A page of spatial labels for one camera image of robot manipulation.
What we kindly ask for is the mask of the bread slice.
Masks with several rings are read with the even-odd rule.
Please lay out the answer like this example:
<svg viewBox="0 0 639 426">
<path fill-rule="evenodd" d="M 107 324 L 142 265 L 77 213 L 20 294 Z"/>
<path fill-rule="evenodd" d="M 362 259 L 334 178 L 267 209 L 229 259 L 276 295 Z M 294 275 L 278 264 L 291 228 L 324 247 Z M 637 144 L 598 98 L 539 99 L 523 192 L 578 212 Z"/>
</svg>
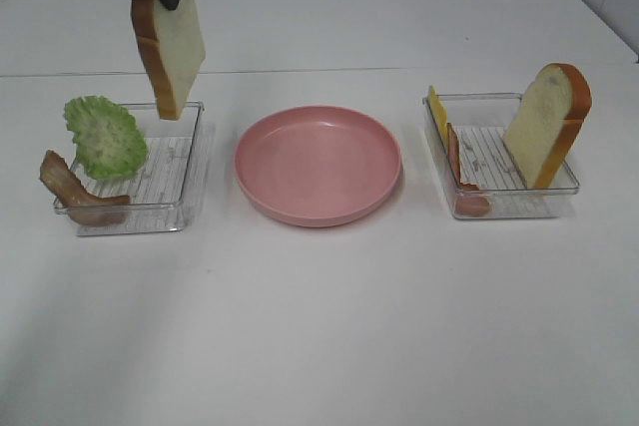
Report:
<svg viewBox="0 0 639 426">
<path fill-rule="evenodd" d="M 550 187 L 591 105 L 589 85 L 573 65 L 551 63 L 539 71 L 503 135 L 528 189 Z"/>
<path fill-rule="evenodd" d="M 178 120 L 206 58 L 196 0 L 180 0 L 174 10 L 132 0 L 131 20 L 159 117 Z"/>
</svg>

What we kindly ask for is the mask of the green lettuce leaf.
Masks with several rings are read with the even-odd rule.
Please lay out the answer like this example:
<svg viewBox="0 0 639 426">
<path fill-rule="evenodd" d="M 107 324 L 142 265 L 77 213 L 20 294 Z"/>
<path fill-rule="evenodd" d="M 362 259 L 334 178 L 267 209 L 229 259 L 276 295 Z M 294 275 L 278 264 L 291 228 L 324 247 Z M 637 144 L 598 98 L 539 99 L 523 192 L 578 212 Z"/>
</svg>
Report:
<svg viewBox="0 0 639 426">
<path fill-rule="evenodd" d="M 149 148 L 135 117 L 103 96 L 78 97 L 65 104 L 63 117 L 73 134 L 76 160 L 98 181 L 133 177 Z"/>
</svg>

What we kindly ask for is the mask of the clear left plastic tray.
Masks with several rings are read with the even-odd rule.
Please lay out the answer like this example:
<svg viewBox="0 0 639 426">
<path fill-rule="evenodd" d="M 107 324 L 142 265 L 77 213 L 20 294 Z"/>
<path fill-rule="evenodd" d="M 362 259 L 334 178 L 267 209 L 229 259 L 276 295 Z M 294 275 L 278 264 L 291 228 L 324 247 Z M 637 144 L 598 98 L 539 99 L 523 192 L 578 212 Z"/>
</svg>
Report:
<svg viewBox="0 0 639 426">
<path fill-rule="evenodd" d="M 209 146 L 215 127 L 206 123 L 201 102 L 190 102 L 178 120 L 162 120 L 154 104 L 126 104 L 148 146 L 146 162 L 128 179 L 94 180 L 73 162 L 70 170 L 88 193 L 100 197 L 127 195 L 125 206 L 66 208 L 53 201 L 77 236 L 180 231 L 201 210 Z"/>
</svg>

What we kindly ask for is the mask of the clear plastic tray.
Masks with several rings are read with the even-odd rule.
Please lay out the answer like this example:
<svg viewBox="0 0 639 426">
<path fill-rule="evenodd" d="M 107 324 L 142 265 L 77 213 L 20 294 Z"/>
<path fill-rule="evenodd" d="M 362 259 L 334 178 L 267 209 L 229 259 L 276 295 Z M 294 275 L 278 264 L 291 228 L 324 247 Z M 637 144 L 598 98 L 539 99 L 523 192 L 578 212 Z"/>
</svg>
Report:
<svg viewBox="0 0 639 426">
<path fill-rule="evenodd" d="M 440 94 L 447 121 L 459 139 L 461 180 L 476 184 L 479 194 L 491 205 L 488 215 L 462 216 L 454 212 L 455 187 L 448 162 L 447 145 L 439 136 L 426 98 L 425 134 L 438 172 L 449 210 L 457 219 L 550 218 L 563 215 L 572 197 L 579 192 L 579 182 L 568 164 L 558 170 L 545 190 L 530 190 L 511 159 L 502 135 L 514 118 L 521 101 L 519 93 Z"/>
<path fill-rule="evenodd" d="M 128 179 L 94 180 L 73 162 L 70 170 L 88 193 L 100 197 L 127 195 L 125 206 L 66 208 L 53 201 L 77 236 L 180 231 L 201 210 L 209 146 L 215 127 L 206 123 L 201 102 L 190 102 L 178 120 L 162 120 L 154 104 L 126 104 L 148 146 L 146 162 Z"/>
</svg>

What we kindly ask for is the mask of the pink round plate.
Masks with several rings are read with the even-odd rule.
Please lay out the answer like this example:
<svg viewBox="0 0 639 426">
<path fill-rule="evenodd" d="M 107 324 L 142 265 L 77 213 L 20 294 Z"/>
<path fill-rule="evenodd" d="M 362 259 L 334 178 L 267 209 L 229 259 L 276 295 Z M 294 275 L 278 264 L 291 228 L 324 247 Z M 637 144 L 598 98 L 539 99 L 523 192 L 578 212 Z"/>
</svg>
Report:
<svg viewBox="0 0 639 426">
<path fill-rule="evenodd" d="M 261 213 L 287 224 L 328 227 L 380 207 L 402 172 L 393 134 L 363 113 L 305 106 L 267 116 L 240 138 L 239 185 Z"/>
</svg>

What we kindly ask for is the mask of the yellow cheese slice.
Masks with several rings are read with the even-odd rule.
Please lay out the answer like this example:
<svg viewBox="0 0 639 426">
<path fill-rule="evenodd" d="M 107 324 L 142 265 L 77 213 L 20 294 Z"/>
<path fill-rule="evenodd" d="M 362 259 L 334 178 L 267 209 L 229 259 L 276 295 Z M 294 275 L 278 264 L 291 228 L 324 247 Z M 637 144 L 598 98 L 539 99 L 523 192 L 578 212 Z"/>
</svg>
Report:
<svg viewBox="0 0 639 426">
<path fill-rule="evenodd" d="M 443 144 L 446 146 L 447 139 L 448 139 L 447 112 L 442 101 L 440 100 L 437 92 L 435 91 L 432 85 L 430 85 L 428 88 L 428 95 L 426 97 L 426 100 L 430 107 L 430 111 L 435 121 L 435 125 L 437 127 L 439 136 Z"/>
</svg>

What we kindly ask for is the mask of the clear right plastic tray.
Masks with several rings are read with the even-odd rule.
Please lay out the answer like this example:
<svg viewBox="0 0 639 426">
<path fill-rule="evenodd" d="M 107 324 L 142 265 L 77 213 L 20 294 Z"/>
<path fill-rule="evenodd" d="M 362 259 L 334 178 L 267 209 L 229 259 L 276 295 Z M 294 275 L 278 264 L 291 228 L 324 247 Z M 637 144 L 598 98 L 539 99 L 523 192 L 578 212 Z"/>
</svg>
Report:
<svg viewBox="0 0 639 426">
<path fill-rule="evenodd" d="M 479 194 L 491 205 L 488 215 L 462 216 L 454 212 L 455 187 L 448 162 L 447 145 L 439 136 L 426 98 L 425 134 L 438 172 L 449 210 L 457 219 L 550 218 L 563 215 L 572 197 L 579 192 L 579 182 L 568 164 L 558 170 L 545 190 L 530 190 L 511 159 L 502 135 L 514 118 L 521 101 L 519 93 L 440 94 L 447 121 L 459 139 L 461 180 L 476 184 Z"/>
</svg>

